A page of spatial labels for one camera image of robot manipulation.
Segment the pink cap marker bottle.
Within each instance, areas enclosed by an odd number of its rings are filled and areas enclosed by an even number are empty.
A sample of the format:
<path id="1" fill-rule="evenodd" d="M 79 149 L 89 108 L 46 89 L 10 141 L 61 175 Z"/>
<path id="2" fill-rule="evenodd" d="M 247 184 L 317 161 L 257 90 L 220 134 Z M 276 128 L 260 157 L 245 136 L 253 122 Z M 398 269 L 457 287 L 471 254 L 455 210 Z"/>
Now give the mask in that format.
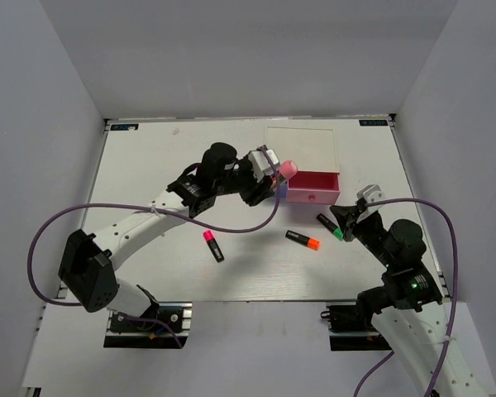
<path id="1" fill-rule="evenodd" d="M 278 176 L 273 178 L 274 187 L 286 183 L 298 173 L 298 167 L 292 160 L 286 160 L 279 167 Z"/>

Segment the pink drawer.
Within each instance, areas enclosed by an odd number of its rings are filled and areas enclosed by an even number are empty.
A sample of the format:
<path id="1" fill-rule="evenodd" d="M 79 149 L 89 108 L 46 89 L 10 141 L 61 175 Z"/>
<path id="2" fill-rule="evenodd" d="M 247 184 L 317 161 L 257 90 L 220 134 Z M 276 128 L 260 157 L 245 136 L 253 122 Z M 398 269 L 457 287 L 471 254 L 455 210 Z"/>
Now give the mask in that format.
<path id="1" fill-rule="evenodd" d="M 286 199 L 289 203 L 331 206 L 341 192 L 339 176 L 336 172 L 299 171 L 288 181 Z"/>

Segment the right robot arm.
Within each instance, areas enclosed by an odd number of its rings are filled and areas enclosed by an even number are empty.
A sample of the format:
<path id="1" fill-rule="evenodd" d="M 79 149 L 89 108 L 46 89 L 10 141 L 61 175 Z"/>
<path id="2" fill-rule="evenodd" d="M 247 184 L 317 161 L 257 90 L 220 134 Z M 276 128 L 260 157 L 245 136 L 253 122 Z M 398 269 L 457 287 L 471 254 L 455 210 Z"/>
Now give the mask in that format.
<path id="1" fill-rule="evenodd" d="M 343 240 L 357 240 L 384 266 L 382 284 L 358 294 L 356 317 L 376 330 L 400 360 L 422 396 L 485 396 L 451 336 L 455 309 L 422 257 L 427 250 L 421 227 L 398 219 L 384 227 L 378 202 L 332 206 Z"/>

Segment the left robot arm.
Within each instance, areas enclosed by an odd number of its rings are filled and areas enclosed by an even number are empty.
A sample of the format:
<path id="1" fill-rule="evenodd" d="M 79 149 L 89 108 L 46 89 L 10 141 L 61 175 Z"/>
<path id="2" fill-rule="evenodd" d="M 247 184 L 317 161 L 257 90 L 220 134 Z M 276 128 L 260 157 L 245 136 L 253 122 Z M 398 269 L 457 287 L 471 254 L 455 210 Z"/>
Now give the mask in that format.
<path id="1" fill-rule="evenodd" d="M 217 197 L 237 194 L 253 207 L 274 196 L 280 162 L 266 146 L 242 158 L 233 146 L 212 144 L 198 163 L 144 208 L 97 232 L 72 232 L 65 244 L 59 278 L 89 313 L 109 309 L 129 316 L 141 330 L 154 327 L 159 304 L 146 289 L 117 278 L 117 270 L 141 248 L 210 209 Z"/>

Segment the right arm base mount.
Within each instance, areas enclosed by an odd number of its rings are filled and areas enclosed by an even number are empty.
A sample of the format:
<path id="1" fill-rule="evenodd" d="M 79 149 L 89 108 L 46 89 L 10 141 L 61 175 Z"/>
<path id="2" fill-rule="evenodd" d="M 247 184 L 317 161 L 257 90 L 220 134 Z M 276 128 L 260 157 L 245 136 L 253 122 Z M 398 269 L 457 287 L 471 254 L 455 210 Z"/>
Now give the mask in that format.
<path id="1" fill-rule="evenodd" d="M 391 347 L 380 333 L 359 319 L 355 305 L 328 304 L 320 318 L 327 323 L 332 352 L 379 352 Z"/>

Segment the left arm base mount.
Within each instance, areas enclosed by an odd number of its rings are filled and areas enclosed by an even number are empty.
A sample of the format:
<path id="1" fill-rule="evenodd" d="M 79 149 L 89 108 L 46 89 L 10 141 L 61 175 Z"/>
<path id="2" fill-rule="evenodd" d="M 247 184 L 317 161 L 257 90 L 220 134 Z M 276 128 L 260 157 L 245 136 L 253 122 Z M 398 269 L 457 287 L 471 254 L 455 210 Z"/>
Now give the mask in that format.
<path id="1" fill-rule="evenodd" d="M 160 304 L 152 318 L 155 322 L 129 320 L 112 312 L 107 321 L 105 348 L 169 350 L 184 347 L 192 321 L 191 303 Z"/>

